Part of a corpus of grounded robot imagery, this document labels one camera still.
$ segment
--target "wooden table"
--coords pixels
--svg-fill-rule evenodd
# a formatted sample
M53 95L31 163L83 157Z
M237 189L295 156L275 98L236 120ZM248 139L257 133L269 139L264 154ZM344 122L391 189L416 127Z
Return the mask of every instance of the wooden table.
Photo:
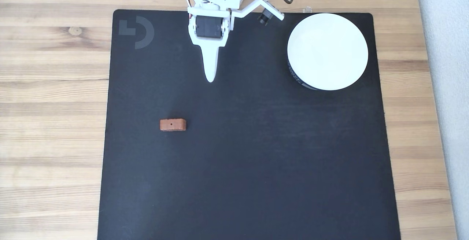
M418 1L272 2L373 13L402 239L456 239ZM0 0L0 239L96 239L112 12L185 6Z

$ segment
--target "mouse pad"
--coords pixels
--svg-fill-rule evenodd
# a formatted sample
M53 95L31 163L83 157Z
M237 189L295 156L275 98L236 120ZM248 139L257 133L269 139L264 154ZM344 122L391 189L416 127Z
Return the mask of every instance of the mouse pad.
M209 83L186 12L115 11L98 239L400 239L373 17L339 14L368 66L318 91L287 65L309 15L236 19Z

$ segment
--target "brick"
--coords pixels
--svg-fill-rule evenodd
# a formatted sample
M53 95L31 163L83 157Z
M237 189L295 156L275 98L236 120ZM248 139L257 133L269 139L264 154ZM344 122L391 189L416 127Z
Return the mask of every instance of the brick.
M159 129L162 131L186 131L186 120L182 118L177 119L162 119L159 120Z

